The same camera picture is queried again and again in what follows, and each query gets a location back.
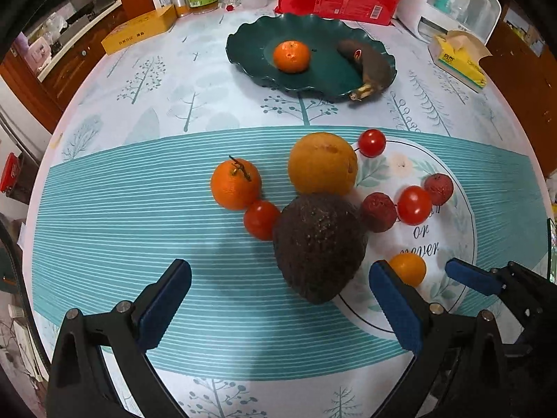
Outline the small orange kumquat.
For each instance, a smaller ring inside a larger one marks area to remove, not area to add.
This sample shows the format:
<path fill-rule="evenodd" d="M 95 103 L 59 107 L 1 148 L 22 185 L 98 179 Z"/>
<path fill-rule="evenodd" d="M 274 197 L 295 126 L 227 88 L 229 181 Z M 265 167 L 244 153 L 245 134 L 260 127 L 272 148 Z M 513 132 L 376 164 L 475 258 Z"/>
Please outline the small orange kumquat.
<path fill-rule="evenodd" d="M 397 254 L 388 263 L 406 285 L 414 288 L 423 282 L 427 274 L 426 262 L 415 253 Z"/>

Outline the cherry tomato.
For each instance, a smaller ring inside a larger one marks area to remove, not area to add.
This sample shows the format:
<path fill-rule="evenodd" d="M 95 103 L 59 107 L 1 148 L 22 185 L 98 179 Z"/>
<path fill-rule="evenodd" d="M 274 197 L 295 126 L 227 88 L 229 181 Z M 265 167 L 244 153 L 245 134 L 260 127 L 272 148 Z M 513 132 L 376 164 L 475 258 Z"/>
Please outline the cherry tomato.
<path fill-rule="evenodd" d="M 386 147 L 386 137 L 378 129 L 367 129 L 358 140 L 358 148 L 365 157 L 378 157 Z"/>
<path fill-rule="evenodd" d="M 420 186 L 408 186 L 398 197 L 397 211 L 398 217 L 403 223 L 407 225 L 420 225 L 431 214 L 431 197 Z"/>
<path fill-rule="evenodd" d="M 253 237 L 261 241 L 273 239 L 273 229 L 280 218 L 280 210 L 271 202 L 258 200 L 244 213 L 244 228 Z"/>

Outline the dark brown avocado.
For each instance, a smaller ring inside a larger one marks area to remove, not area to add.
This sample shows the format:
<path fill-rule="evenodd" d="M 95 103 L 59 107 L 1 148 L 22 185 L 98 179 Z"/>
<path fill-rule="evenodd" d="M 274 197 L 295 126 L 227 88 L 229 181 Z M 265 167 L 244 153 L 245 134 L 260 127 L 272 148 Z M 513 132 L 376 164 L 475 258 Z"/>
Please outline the dark brown avocado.
<path fill-rule="evenodd" d="M 333 300 L 366 255 L 367 232 L 357 209 L 335 194 L 301 194 L 280 213 L 273 248 L 286 283 L 314 305 Z"/>

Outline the large yellow orange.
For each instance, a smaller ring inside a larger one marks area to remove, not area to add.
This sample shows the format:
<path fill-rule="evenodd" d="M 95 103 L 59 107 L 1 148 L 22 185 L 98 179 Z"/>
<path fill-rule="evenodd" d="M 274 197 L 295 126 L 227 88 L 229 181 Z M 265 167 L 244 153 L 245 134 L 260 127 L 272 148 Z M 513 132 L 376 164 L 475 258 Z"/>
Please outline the large yellow orange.
<path fill-rule="evenodd" d="M 329 132 L 305 135 L 292 147 L 288 176 L 298 193 L 347 195 L 355 185 L 358 159 L 351 145 Z"/>

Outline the mandarin orange with stem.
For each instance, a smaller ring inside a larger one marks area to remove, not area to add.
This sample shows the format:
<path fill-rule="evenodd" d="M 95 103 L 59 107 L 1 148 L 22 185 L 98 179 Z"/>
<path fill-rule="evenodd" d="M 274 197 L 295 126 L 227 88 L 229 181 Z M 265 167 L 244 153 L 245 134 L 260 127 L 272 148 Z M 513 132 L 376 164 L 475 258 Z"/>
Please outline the mandarin orange with stem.
<path fill-rule="evenodd" d="M 261 177 L 250 161 L 229 156 L 211 176 L 211 194 L 216 203 L 228 210 L 244 210 L 260 199 Z"/>

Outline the overripe brown banana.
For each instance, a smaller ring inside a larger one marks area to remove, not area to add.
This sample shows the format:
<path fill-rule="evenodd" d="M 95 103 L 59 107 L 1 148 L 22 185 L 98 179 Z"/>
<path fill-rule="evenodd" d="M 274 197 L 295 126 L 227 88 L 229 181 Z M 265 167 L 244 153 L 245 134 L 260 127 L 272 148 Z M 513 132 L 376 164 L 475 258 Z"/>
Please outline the overripe brown banana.
<path fill-rule="evenodd" d="M 353 40 L 342 40 L 337 51 L 362 72 L 362 86 L 353 90 L 349 98 L 362 101 L 386 90 L 394 81 L 395 73 L 381 53 L 369 44 Z"/>

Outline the mandarin orange without stem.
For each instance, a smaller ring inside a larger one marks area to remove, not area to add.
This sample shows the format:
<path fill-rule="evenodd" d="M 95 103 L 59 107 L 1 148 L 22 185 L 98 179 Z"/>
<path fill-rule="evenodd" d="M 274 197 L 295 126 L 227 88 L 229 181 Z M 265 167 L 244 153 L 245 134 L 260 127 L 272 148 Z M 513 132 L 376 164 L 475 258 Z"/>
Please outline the mandarin orange without stem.
<path fill-rule="evenodd" d="M 309 68 L 311 51 L 300 41 L 283 41 L 273 52 L 273 62 L 283 73 L 302 73 Z"/>

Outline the red container on floor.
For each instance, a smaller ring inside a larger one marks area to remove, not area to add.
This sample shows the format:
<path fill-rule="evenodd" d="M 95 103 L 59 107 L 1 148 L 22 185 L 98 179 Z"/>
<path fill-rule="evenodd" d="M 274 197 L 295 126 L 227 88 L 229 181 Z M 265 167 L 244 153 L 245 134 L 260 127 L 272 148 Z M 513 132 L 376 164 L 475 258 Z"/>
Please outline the red container on floor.
<path fill-rule="evenodd" d="M 17 183 L 19 174 L 21 173 L 20 159 L 13 153 L 7 157 L 3 172 L 1 174 L 0 192 L 9 193 L 13 190 Z"/>

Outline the teal striped floral placemat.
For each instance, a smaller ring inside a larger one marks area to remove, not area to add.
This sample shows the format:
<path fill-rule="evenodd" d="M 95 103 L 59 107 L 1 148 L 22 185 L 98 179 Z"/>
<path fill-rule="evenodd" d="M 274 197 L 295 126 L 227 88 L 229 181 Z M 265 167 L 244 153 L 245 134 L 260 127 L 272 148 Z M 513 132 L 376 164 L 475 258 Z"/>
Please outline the teal striped floral placemat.
<path fill-rule="evenodd" d="M 302 125 L 196 133 L 65 158 L 48 173 L 32 250 L 33 308 L 54 325 L 77 308 L 110 310 L 136 297 L 182 258 L 193 283 L 159 346 L 163 370 L 197 378 L 287 380 L 370 366 L 401 353 L 362 267 L 324 305 L 285 282 L 270 242 L 220 207 L 211 175 L 227 155 L 252 161 L 264 196 L 287 206 L 296 191 L 287 161 Z M 389 131 L 382 155 L 360 157 L 349 197 L 397 197 L 433 173 L 454 193 L 422 225 L 369 237 L 366 263 L 412 252 L 424 258 L 420 293 L 474 314 L 491 299 L 449 279 L 449 258 L 481 268 L 508 261 L 545 271 L 547 213 L 531 161 L 520 154 L 434 134 Z"/>

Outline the yellow tissue pack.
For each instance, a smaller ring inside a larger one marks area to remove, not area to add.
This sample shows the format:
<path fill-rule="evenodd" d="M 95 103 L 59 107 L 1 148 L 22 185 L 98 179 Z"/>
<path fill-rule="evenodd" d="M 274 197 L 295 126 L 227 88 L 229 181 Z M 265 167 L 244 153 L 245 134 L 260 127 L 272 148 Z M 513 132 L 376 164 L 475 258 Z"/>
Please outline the yellow tissue pack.
<path fill-rule="evenodd" d="M 475 35 L 462 30 L 434 35 L 429 44 L 433 63 L 476 93 L 487 84 L 487 74 L 480 61 L 491 52 Z"/>

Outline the white appliance with clear lid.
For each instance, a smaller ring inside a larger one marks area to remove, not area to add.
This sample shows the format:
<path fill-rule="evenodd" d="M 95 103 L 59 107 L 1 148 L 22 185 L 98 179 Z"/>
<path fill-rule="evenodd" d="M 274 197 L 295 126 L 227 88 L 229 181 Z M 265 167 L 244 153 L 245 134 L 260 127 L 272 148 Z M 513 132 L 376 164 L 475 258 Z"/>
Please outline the white appliance with clear lid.
<path fill-rule="evenodd" d="M 395 15 L 422 41 L 435 34 L 460 30 L 487 42 L 500 13 L 499 0 L 400 0 Z"/>

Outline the yellow cardboard box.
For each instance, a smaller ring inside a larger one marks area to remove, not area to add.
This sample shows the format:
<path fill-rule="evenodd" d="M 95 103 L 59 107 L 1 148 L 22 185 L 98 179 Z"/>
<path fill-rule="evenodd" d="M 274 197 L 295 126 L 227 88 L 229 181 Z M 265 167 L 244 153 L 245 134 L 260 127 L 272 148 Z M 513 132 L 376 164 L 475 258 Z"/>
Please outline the yellow cardboard box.
<path fill-rule="evenodd" d="M 168 31 L 177 18 L 174 6 L 154 9 L 118 25 L 101 44 L 105 53 L 112 55 L 130 45 Z"/>

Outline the dark green scalloped plate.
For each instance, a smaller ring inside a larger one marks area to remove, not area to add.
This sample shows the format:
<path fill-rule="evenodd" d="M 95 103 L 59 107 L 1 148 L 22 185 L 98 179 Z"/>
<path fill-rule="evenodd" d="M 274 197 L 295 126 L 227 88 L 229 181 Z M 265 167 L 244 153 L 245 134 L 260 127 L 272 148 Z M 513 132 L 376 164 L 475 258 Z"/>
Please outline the dark green scalloped plate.
<path fill-rule="evenodd" d="M 361 101 L 395 80 L 395 57 L 361 28 L 316 15 L 262 16 L 228 36 L 229 62 L 288 92 Z"/>

